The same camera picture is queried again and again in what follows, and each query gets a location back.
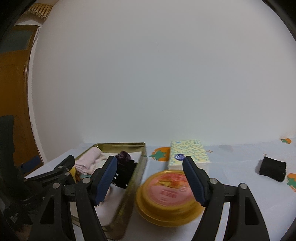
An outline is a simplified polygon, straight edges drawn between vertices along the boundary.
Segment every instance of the container lid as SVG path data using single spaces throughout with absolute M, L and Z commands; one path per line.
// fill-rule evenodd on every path
M 165 227 L 189 223 L 203 211 L 180 170 L 166 170 L 149 177 L 137 190 L 136 205 L 146 220 Z

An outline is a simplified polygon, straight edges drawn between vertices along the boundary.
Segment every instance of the yellow patterned box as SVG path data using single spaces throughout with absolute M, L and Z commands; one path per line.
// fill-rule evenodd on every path
M 208 171 L 210 160 L 200 140 L 172 141 L 168 168 L 182 170 L 182 161 L 186 156 L 191 156 L 198 168 Z

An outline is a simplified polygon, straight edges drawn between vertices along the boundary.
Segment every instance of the bamboo hanging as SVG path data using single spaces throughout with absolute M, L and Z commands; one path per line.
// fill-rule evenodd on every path
M 44 20 L 46 20 L 51 9 L 51 5 L 35 3 L 25 13 L 36 14 L 38 17 L 44 18 Z

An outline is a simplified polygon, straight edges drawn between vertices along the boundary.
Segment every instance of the wooden door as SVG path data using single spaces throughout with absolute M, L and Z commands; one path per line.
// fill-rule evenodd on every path
M 0 116 L 13 115 L 14 163 L 33 161 L 31 172 L 42 165 L 28 108 L 28 63 L 38 26 L 14 26 L 0 47 Z

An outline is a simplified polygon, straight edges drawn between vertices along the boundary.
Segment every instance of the pink lid label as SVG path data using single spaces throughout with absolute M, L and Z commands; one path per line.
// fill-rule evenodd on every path
M 194 199 L 186 176 L 179 173 L 165 173 L 154 178 L 148 185 L 148 196 L 163 206 L 179 206 Z

